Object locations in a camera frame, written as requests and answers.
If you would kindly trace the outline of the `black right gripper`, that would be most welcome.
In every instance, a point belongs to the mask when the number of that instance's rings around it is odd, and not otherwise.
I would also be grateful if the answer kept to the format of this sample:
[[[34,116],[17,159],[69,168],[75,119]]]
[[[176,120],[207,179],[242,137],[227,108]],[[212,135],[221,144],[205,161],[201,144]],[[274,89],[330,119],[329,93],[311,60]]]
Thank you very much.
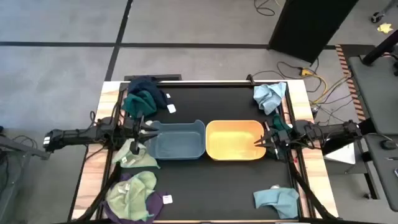
[[[271,128],[270,135],[273,143],[273,149],[271,150],[273,153],[286,153],[290,149],[290,131],[289,130],[277,130],[275,128]],[[256,147],[270,147],[270,143],[266,143],[263,141],[267,141],[269,136],[261,136],[257,142],[254,143]]]

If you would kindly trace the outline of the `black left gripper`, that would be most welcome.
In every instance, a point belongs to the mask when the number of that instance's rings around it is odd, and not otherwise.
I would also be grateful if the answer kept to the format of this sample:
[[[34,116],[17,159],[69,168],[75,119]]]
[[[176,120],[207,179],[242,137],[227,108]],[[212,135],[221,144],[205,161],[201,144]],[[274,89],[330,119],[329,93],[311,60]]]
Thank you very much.
[[[157,133],[142,133],[141,131],[158,131],[157,128],[152,127],[144,122],[144,115],[142,113],[138,114],[138,117],[126,117],[124,119],[123,128],[127,138],[133,138],[134,142],[129,146],[129,150],[134,154],[138,155],[140,148],[139,143],[144,144],[146,141],[157,136]]]

